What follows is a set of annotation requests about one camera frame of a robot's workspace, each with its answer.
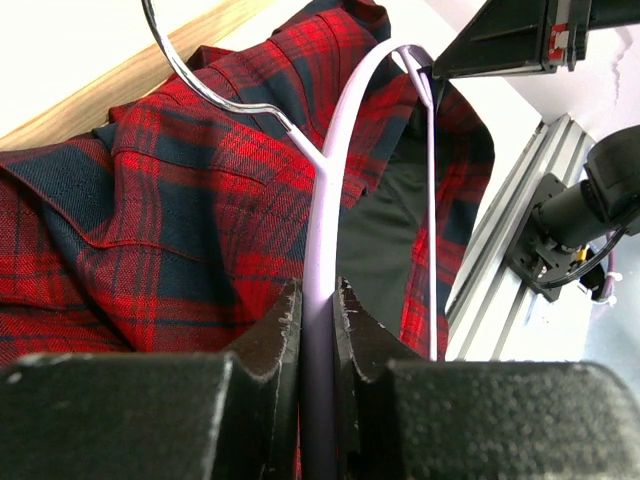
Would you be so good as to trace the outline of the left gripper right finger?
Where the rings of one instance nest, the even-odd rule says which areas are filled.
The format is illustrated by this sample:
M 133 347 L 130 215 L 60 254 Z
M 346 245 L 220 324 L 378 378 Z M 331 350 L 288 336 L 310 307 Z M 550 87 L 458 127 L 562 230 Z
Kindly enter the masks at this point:
M 333 296 L 343 479 L 635 479 L 639 407 L 595 363 L 433 362 L 340 280 Z

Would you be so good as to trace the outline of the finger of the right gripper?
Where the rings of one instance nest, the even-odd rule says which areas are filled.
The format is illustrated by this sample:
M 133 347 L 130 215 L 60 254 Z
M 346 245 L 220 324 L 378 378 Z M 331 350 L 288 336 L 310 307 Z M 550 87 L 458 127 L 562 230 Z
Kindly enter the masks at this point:
M 545 1 L 490 0 L 432 66 L 435 78 L 511 76 L 543 70 Z

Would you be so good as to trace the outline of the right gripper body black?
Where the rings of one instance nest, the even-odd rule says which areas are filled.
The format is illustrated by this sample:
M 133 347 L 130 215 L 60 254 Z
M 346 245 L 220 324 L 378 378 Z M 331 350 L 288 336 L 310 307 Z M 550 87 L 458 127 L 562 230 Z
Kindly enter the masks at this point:
M 639 0 L 549 1 L 542 47 L 548 73 L 574 71 L 586 58 L 589 33 L 639 23 Z

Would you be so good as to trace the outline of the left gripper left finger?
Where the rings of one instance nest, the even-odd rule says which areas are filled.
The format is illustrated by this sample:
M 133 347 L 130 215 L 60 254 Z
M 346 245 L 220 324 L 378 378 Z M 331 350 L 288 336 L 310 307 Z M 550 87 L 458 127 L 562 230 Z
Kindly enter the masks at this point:
M 216 354 L 23 356 L 1 372 L 5 479 L 292 479 L 302 289 Z

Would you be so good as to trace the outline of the purple hanger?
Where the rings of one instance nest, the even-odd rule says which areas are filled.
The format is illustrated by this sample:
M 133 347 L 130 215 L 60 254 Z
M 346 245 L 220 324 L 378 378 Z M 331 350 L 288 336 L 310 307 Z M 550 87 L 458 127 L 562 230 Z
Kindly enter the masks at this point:
M 322 148 L 316 148 L 279 108 L 268 103 L 237 103 L 216 94 L 201 82 L 162 31 L 152 2 L 142 4 L 149 29 L 177 76 L 210 104 L 235 114 L 269 114 L 284 127 L 289 138 L 315 170 L 308 220 L 302 299 L 300 446 L 305 479 L 336 479 L 338 437 L 334 381 L 334 312 L 339 205 L 346 159 L 365 89 L 382 60 L 396 52 L 427 113 L 428 258 L 436 252 L 435 101 L 424 67 L 431 64 L 424 43 L 403 33 L 373 48 L 347 81 L 331 118 Z

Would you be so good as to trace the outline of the red plaid skirt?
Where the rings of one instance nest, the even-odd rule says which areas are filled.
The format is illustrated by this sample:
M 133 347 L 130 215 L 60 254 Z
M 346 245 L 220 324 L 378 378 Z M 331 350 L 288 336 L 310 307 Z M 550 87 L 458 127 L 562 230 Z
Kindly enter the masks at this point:
M 395 36 L 381 5 L 313 1 L 261 43 L 201 47 L 188 68 L 227 100 L 274 105 L 322 148 L 349 77 Z M 444 308 L 495 153 L 432 66 L 423 70 L 435 101 L 436 262 L 427 113 L 389 54 L 348 148 L 336 289 L 346 280 L 404 345 L 443 362 Z M 112 108 L 102 127 L 3 153 L 1 372 L 31 354 L 223 351 L 286 285 L 302 289 L 314 179 L 275 117 L 224 111 L 177 75 Z

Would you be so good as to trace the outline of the wooden clothes rack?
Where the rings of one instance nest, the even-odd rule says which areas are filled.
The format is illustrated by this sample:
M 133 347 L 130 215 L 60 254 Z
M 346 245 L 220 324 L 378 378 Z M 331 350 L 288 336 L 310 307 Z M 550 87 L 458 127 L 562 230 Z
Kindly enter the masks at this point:
M 301 1 L 156 1 L 159 28 L 188 58 L 200 45 L 242 50 Z M 138 1 L 1 4 L 1 148 L 54 144 L 104 124 L 171 73 Z

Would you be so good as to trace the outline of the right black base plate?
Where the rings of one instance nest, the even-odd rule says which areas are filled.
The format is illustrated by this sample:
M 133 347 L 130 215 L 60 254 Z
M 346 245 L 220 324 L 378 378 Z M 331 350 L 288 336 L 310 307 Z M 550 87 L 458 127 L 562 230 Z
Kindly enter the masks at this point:
M 564 278 L 578 249 L 605 233 L 595 205 L 586 180 L 568 187 L 548 173 L 534 191 L 505 260 L 528 288 L 549 302 L 559 298 L 561 289 L 543 284 Z

